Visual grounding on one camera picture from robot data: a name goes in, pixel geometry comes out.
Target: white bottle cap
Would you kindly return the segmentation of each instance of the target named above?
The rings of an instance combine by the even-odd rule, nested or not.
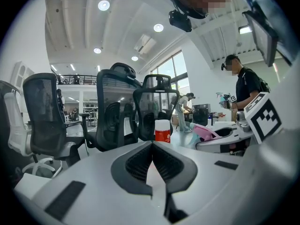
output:
[[[171,129],[169,120],[155,120],[156,131],[167,131]]]

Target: blue shirt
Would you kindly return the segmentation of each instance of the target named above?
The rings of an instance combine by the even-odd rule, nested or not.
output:
[[[300,44],[281,7],[274,0],[246,0],[246,2],[252,10],[255,5],[260,7],[267,23],[278,35],[278,51],[292,63],[300,50]]]

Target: pants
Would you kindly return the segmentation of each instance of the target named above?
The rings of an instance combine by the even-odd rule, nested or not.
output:
[[[189,127],[186,125],[186,122],[184,121],[184,113],[182,112],[180,105],[176,105],[175,110],[178,114],[179,130],[189,131]]]

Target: black mesh office chair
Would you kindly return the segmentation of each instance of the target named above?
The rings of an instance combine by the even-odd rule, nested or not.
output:
[[[155,140],[155,120],[171,121],[179,92],[171,88],[170,76],[147,75],[142,88],[134,91],[133,97],[139,116],[139,138],[143,141]]]
[[[35,154],[53,156],[68,166],[80,160],[78,148],[84,137],[67,137],[66,128],[80,121],[64,123],[58,108],[55,75],[34,74],[23,83],[24,98],[32,125],[30,148]]]
[[[84,135],[88,147],[107,151],[138,141],[133,92],[141,88],[134,70],[126,64],[113,65],[97,75],[98,126]],[[83,124],[88,114],[81,113]]]

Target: white ceiling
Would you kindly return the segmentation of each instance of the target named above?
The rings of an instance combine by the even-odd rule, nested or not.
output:
[[[163,49],[185,36],[169,24],[168,12],[172,10],[169,0],[108,0],[111,6],[107,11],[98,9],[100,1],[46,0],[46,46],[49,62],[57,68],[57,73],[96,75],[97,65],[104,69],[115,62],[127,63],[138,72]],[[212,61],[255,49],[251,33],[237,34],[237,28],[247,24],[241,16],[246,8],[244,1],[233,0],[203,20],[192,19]],[[164,26],[160,33],[153,29],[157,23]],[[157,43],[148,54],[133,62],[131,57],[138,56],[134,46],[142,34]],[[95,47],[102,52],[95,54]]]

